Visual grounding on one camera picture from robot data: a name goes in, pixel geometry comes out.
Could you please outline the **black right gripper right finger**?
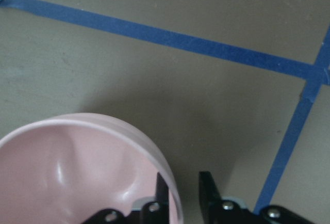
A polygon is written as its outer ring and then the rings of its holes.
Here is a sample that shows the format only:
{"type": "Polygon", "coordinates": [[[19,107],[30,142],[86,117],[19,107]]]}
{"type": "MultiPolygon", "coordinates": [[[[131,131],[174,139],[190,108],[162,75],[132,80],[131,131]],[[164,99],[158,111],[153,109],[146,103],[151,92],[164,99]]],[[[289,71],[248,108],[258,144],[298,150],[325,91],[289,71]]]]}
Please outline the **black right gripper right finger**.
{"type": "Polygon", "coordinates": [[[254,214],[238,201],[222,198],[209,171],[199,172],[199,204],[204,223],[312,224],[310,220],[279,205],[268,205],[254,214]]]}

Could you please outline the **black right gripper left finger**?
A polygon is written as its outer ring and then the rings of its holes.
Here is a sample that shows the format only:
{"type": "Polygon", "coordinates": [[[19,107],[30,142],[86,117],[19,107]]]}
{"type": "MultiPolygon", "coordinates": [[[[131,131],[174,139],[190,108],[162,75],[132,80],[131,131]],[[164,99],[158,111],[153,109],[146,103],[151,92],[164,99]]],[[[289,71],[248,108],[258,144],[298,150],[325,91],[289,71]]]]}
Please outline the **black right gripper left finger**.
{"type": "Polygon", "coordinates": [[[116,209],[102,209],[84,223],[170,223],[169,187],[160,173],[157,173],[155,197],[133,208],[128,215],[116,209]]]}

